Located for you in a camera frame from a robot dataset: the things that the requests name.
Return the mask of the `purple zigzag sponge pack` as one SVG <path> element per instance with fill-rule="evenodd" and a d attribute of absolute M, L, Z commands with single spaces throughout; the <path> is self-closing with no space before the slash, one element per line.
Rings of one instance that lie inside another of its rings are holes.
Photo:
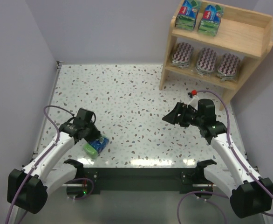
<path fill-rule="evenodd" d="M 235 80 L 238 75 L 240 62 L 241 60 L 238 56 L 231 53 L 225 53 L 217 67 L 217 76 L 220 78 L 220 81 Z"/>
<path fill-rule="evenodd" d="M 215 71 L 217 59 L 218 55 L 213 49 L 202 48 L 196 62 L 197 73 L 202 76 L 212 74 Z"/>
<path fill-rule="evenodd" d="M 194 47 L 189 43 L 179 43 L 176 51 L 172 54 L 172 64 L 182 69 L 188 68 L 190 66 L 193 51 Z"/>

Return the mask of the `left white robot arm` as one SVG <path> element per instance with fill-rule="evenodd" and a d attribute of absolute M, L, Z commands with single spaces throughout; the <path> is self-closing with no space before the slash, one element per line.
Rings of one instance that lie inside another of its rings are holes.
<path fill-rule="evenodd" d="M 53 168 L 79 141 L 93 141 L 100 137 L 95 121 L 94 112 L 80 108 L 60 126 L 54 125 L 56 135 L 49 145 L 29 164 L 9 174 L 7 201 L 11 206 L 36 214 L 44 207 L 48 196 L 61 185 L 84 179 L 83 164 L 74 159 L 65 160 L 57 174 Z"/>

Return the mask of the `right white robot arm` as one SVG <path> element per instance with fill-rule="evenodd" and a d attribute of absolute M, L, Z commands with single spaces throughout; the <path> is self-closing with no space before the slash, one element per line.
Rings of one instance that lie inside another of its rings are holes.
<path fill-rule="evenodd" d="M 229 198 L 232 210 L 239 218 L 269 211 L 272 207 L 273 183 L 251 167 L 228 134 L 227 127 L 217 120 L 214 102 L 197 101 L 197 108 L 178 102 L 162 120 L 181 127 L 196 126 L 208 144 L 216 150 L 230 175 L 216 167 L 214 160 L 197 163 L 191 179 L 210 181 Z"/>

